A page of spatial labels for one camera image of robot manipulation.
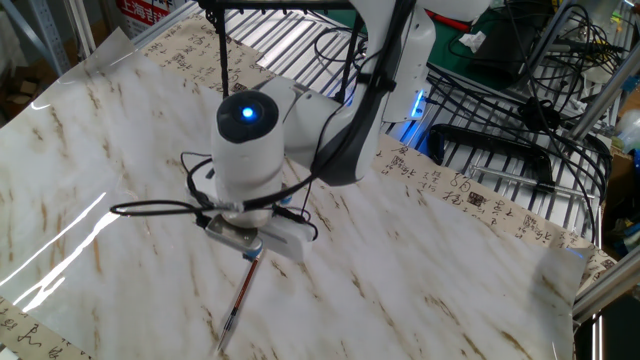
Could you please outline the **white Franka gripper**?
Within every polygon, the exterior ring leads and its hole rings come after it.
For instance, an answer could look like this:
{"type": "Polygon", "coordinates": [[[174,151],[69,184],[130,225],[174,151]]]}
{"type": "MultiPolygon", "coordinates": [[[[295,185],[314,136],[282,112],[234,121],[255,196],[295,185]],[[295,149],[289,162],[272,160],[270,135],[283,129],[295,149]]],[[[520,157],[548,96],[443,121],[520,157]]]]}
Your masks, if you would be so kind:
{"type": "MultiPolygon", "coordinates": [[[[280,190],[281,180],[279,167],[199,167],[188,173],[187,186],[222,205],[274,194],[280,190]]],[[[304,260],[314,237],[312,226],[271,209],[216,210],[204,230],[214,240],[249,258],[270,250],[295,262],[304,260]]]]}

